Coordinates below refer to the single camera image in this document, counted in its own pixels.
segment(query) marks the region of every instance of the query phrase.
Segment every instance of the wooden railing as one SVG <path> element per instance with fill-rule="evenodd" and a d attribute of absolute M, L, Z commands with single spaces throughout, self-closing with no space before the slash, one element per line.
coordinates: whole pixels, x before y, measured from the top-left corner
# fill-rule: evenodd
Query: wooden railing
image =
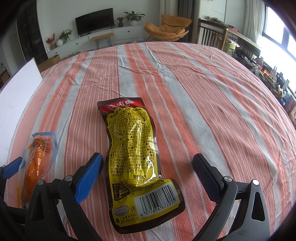
<path fill-rule="evenodd" d="M 224 25 L 210 22 L 205 19 L 198 19 L 197 37 L 195 43 L 200 42 L 200 34 L 202 32 L 201 45 L 211 46 L 223 50 L 226 38 L 230 38 L 240 45 L 251 58 L 253 54 L 259 57 L 261 48 L 248 39 L 246 36 L 230 29 Z"/>

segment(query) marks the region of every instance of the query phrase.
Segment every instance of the screw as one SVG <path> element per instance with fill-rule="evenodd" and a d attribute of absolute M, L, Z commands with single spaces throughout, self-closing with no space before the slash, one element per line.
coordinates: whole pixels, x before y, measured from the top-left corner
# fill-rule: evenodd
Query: screw
<path fill-rule="evenodd" d="M 253 182 L 254 185 L 259 185 L 259 181 L 256 180 L 256 179 L 254 179 L 252 182 Z"/>
<path fill-rule="evenodd" d="M 69 182 L 72 181 L 73 177 L 71 175 L 65 177 L 65 181 Z"/>
<path fill-rule="evenodd" d="M 232 181 L 232 178 L 230 176 L 225 176 L 224 180 L 227 181 L 228 183 Z"/>
<path fill-rule="evenodd" d="M 40 179 L 40 180 L 38 180 L 38 182 L 37 182 L 38 185 L 42 185 L 43 183 L 44 183 L 44 180 L 43 180 L 43 179 Z"/>

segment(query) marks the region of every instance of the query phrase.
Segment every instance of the blue gripper pad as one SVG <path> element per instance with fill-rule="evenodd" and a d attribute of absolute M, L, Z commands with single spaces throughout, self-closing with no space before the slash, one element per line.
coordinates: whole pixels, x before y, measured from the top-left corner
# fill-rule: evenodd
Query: blue gripper pad
<path fill-rule="evenodd" d="M 9 163 L 7 166 L 3 168 L 2 177 L 4 179 L 11 178 L 14 174 L 18 172 L 19 166 L 22 163 L 22 157 L 16 158 L 14 161 Z"/>
<path fill-rule="evenodd" d="M 222 180 L 219 180 L 220 177 L 202 154 L 194 155 L 192 165 L 209 199 L 218 204 L 221 199 L 221 189 L 223 189 Z"/>
<path fill-rule="evenodd" d="M 95 153 L 89 162 L 90 161 L 91 164 L 88 166 L 87 170 L 84 172 L 76 186 L 75 200 L 78 204 L 88 197 L 103 167 L 102 154 Z"/>

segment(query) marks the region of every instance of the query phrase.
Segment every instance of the white vase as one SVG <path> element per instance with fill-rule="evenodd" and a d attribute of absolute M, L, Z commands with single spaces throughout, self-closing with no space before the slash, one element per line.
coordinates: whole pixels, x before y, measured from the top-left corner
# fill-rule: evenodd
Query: white vase
<path fill-rule="evenodd" d="M 137 25 L 138 25 L 138 21 L 136 20 L 131 21 L 131 26 L 137 26 Z"/>
<path fill-rule="evenodd" d="M 62 39 L 59 39 L 59 40 L 57 41 L 57 47 L 62 46 L 63 43 L 64 43 L 64 41 L 63 41 Z"/>

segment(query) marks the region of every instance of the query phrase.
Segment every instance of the white tv cabinet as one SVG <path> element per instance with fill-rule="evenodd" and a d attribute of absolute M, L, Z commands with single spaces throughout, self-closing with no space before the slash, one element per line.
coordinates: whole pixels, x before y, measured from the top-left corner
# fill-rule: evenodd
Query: white tv cabinet
<path fill-rule="evenodd" d="M 103 30 L 95 33 L 85 35 L 83 37 L 71 40 L 64 43 L 47 53 L 48 58 L 59 54 L 61 58 L 66 57 L 70 54 L 77 52 L 86 52 L 91 50 L 96 50 L 96 42 L 90 41 L 93 37 L 114 33 L 114 37 L 111 38 L 112 45 L 128 43 L 132 41 L 143 41 L 143 26 L 129 26 L 122 28 L 113 28 L 108 30 Z M 108 43 L 106 38 L 100 39 L 100 49 L 107 47 Z"/>

